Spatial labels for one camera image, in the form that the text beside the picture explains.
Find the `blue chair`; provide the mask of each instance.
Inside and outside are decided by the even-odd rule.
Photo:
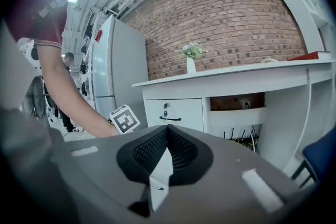
[[[302,153],[304,161],[291,176],[291,179],[295,180],[304,169],[308,170],[309,176],[301,183],[300,188],[311,178],[316,182],[327,175],[336,153],[336,126],[321,139],[306,146]]]

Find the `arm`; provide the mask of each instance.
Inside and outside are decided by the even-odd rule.
[[[65,69],[61,50],[53,46],[37,46],[43,77],[58,107],[86,131],[96,137],[117,135],[117,129],[97,113],[80,95]]]

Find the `vase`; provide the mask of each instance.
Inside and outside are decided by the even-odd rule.
[[[195,61],[190,57],[187,57],[187,73],[196,73]]]

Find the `brick wall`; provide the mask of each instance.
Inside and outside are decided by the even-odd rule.
[[[196,70],[287,60],[305,54],[299,28],[282,0],[146,0],[124,20],[146,37],[149,79],[186,73],[176,52],[198,41],[208,53]]]

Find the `red book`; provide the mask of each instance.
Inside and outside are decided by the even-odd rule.
[[[328,51],[315,51],[310,54],[305,54],[299,57],[289,59],[288,61],[297,61],[297,60],[327,60],[331,59],[331,54]]]

